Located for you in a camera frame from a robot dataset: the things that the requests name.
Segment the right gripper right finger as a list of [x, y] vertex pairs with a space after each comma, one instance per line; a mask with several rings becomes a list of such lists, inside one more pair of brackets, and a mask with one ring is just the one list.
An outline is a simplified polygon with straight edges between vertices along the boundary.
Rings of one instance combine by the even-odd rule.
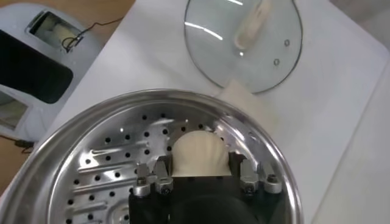
[[282, 181], [269, 161], [259, 162], [254, 167], [249, 158], [236, 152], [230, 152], [229, 168], [231, 174], [238, 177], [240, 188], [246, 195], [253, 195], [260, 188], [269, 194], [282, 192]]

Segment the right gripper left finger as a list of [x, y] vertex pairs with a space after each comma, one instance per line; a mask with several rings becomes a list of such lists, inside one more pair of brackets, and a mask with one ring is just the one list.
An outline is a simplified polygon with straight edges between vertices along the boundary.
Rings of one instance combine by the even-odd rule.
[[147, 197], [152, 192], [167, 195], [173, 190], [172, 156], [157, 158], [152, 170], [147, 164], [138, 164], [136, 167], [136, 182], [132, 194], [136, 197]]

